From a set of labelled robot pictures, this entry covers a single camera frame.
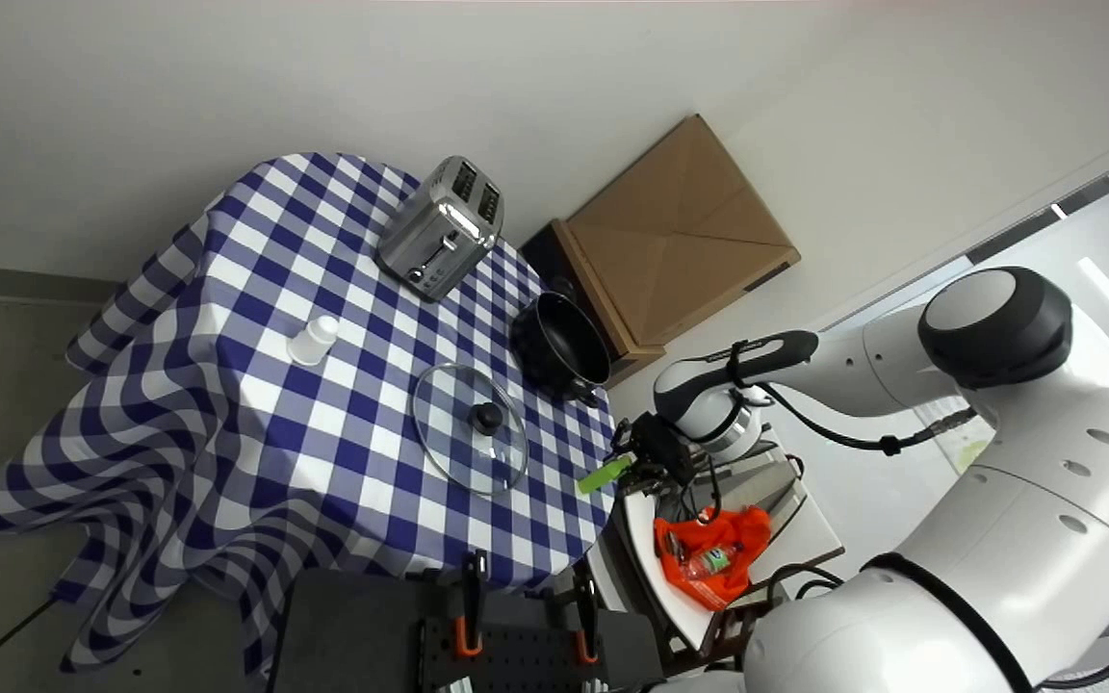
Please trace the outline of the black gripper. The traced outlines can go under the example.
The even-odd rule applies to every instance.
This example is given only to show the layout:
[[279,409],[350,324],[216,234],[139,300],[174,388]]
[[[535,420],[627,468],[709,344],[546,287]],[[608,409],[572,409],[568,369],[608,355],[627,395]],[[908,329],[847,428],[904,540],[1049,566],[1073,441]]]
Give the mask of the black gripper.
[[631,468],[625,469],[627,491],[682,491],[695,475],[694,451],[682,430],[652,414],[616,428],[616,451],[631,459]]

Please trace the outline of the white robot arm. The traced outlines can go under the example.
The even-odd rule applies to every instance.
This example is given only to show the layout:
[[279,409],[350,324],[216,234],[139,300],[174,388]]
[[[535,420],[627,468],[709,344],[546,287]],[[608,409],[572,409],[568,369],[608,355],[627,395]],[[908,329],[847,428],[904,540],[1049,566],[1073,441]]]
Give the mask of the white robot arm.
[[652,693],[1047,693],[1109,629],[1109,335],[1037,270],[974,270],[842,335],[776,330],[682,359],[653,414],[731,451],[747,395],[889,415],[958,396],[993,443],[899,546],[757,615],[731,672]]

